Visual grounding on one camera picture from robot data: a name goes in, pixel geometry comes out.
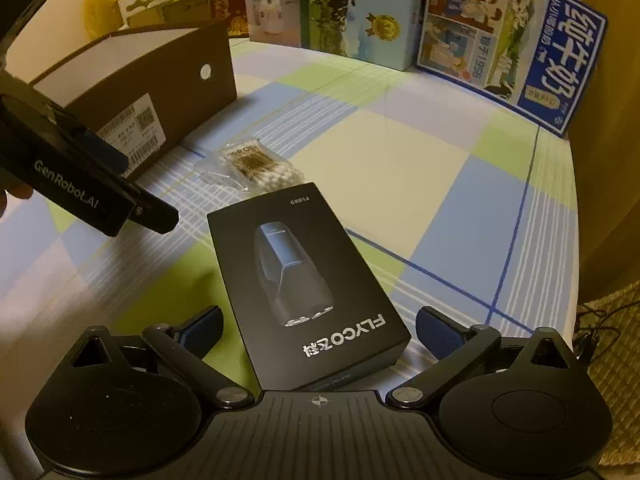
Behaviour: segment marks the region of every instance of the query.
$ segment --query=qr code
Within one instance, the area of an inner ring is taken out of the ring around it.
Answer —
[[[141,132],[151,126],[155,120],[156,118],[154,117],[153,110],[150,107],[145,108],[142,112],[136,115],[136,123],[138,124],[138,129]]]

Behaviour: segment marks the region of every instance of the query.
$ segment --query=human hand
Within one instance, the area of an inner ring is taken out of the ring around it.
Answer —
[[[9,192],[16,198],[27,199],[33,194],[33,189],[15,178],[8,171],[0,168],[0,217],[4,214],[4,210],[6,209],[6,192]]]

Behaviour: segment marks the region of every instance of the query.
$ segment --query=wicker surface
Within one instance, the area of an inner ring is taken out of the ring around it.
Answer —
[[[640,282],[588,303],[594,309],[611,312],[619,306],[640,301]],[[598,323],[597,316],[588,314],[582,326]],[[599,331],[600,344],[596,361],[589,374],[602,393],[613,416],[613,433],[600,464],[622,466],[640,463],[640,306],[620,311],[606,320],[622,334],[601,358],[602,352],[616,337],[613,331]]]

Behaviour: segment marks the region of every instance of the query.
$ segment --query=table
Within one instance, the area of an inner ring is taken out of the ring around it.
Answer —
[[[248,40],[231,41],[239,98],[140,182],[180,210],[161,236],[128,224],[107,238],[41,196],[0,220],[0,424],[18,478],[38,471],[24,413],[87,325],[139,333],[209,304],[225,333],[206,357],[256,389],[206,223],[236,192],[193,165],[255,136],[319,189],[414,338],[396,366],[351,387],[387,390],[432,357],[415,339],[431,304],[505,335],[553,326],[570,341],[577,215],[569,143],[471,92],[419,72]]]

